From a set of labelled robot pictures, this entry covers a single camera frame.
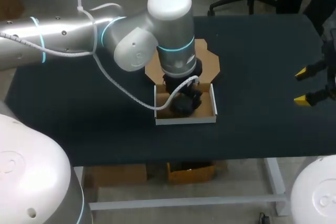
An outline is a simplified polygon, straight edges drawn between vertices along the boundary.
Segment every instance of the open cardboard box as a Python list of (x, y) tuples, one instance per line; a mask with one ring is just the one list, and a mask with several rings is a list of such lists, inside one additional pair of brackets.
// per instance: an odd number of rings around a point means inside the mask
[[(203, 39), (195, 40), (196, 56), (202, 61), (203, 72), (200, 76), (200, 83), (197, 89), (203, 92), (201, 96), (202, 104), (188, 118), (176, 118), (169, 110), (154, 111), (156, 125), (169, 124), (192, 124), (192, 123), (215, 123), (217, 117), (217, 108), (212, 80), (220, 72), (218, 56), (207, 50), (207, 43)], [(155, 52), (153, 59), (145, 67), (145, 73), (155, 83), (154, 85), (154, 104), (162, 106), (168, 99), (163, 83), (163, 71), (160, 66), (159, 55)]]

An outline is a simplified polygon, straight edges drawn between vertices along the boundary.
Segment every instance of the chair wheel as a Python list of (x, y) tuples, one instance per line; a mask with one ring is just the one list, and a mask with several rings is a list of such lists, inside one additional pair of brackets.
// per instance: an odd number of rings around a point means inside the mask
[(262, 224), (270, 224), (271, 223), (268, 216), (265, 216), (264, 220), (262, 222), (263, 222)]
[(260, 213), (259, 216), (259, 224), (270, 224), (271, 221), (268, 216), (266, 216), (263, 212)]
[(214, 10), (208, 10), (208, 17), (215, 16)]

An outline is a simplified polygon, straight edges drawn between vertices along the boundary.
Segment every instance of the floor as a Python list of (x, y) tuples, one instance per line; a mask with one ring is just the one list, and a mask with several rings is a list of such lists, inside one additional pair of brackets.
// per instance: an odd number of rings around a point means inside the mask
[[(301, 166), (304, 157), (279, 158), (279, 167), (286, 186), (289, 186)], [(217, 169), (214, 180), (195, 185), (168, 185), (164, 169), (162, 174), (144, 185), (100, 188), (98, 201), (123, 201), (140, 199), (252, 196), (270, 194), (270, 184), (262, 159), (229, 160), (228, 169)], [(90, 190), (86, 189), (90, 199)], [(162, 207), (97, 211), (94, 224), (108, 223), (160, 223), (160, 224), (257, 224), (260, 212), (271, 216), (272, 224), (292, 224), (292, 217), (276, 217), (273, 204), (254, 203), (236, 205)]]
[[(205, 16), (211, 3), (217, 0), (193, 0), (194, 15)], [(41, 17), (56, 15), (75, 9), (77, 0), (23, 0), (26, 11), (24, 16)], [(119, 3), (127, 14), (135, 13), (146, 6), (147, 0), (82, 0), (84, 8), (90, 9), (104, 3)], [(309, 3), (304, 0), (302, 8)], [(217, 15), (246, 15), (246, 2), (238, 2), (219, 7)], [(274, 13), (272, 7), (257, 2), (255, 13)], [(336, 26), (336, 15), (328, 26)], [(0, 72), (0, 99), (3, 100), (15, 70)], [(297, 169), (303, 161), (302, 157), (279, 158), (281, 172), (286, 184), (291, 183)], [(219, 171), (211, 182), (198, 185), (168, 186), (160, 180), (152, 179), (145, 185), (101, 188), (99, 201), (154, 199), (163, 197), (202, 197), (202, 196), (243, 196), (270, 193), (263, 161), (259, 159), (228, 161), (228, 171)], [(136, 210), (99, 211), (95, 224), (108, 223), (230, 223), (256, 224), (259, 212), (272, 216), (274, 224), (290, 224), (291, 217), (275, 217), (272, 204), (217, 205), (197, 207), (169, 207)]]

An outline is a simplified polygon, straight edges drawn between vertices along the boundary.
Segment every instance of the table frame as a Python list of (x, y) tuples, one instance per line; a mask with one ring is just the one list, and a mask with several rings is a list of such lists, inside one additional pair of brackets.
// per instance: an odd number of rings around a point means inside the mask
[[(233, 196), (233, 197), (201, 197), (201, 198), (174, 198), (174, 199), (149, 199), (149, 200), (130, 200), (130, 201), (111, 201), (111, 202), (92, 202), (89, 203), (91, 211), (133, 209), (149, 207), (176, 207), (176, 206), (199, 206), (199, 205), (219, 205), (219, 204), (242, 204), (252, 202), (275, 202), (278, 216), (290, 215), (290, 194), (294, 181), (298, 175), (317, 157), (307, 157), (299, 168), (293, 182), (288, 188), (285, 187), (277, 158), (264, 158), (266, 171), (273, 194), (256, 196)], [(82, 184), (85, 168), (75, 167), (76, 175)]]

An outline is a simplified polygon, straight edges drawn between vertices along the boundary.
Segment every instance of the black table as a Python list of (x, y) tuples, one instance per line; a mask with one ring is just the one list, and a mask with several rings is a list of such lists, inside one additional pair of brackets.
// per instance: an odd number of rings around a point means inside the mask
[[(336, 153), (336, 103), (299, 107), (293, 99), (325, 85), (326, 74), (294, 75), (321, 57), (322, 42), (301, 15), (196, 17), (196, 38), (220, 59), (215, 124), (155, 126), (153, 111), (125, 96), (92, 57), (17, 69), (6, 102), (26, 125), (53, 138), (74, 166)], [(153, 104), (144, 71), (112, 77)]]

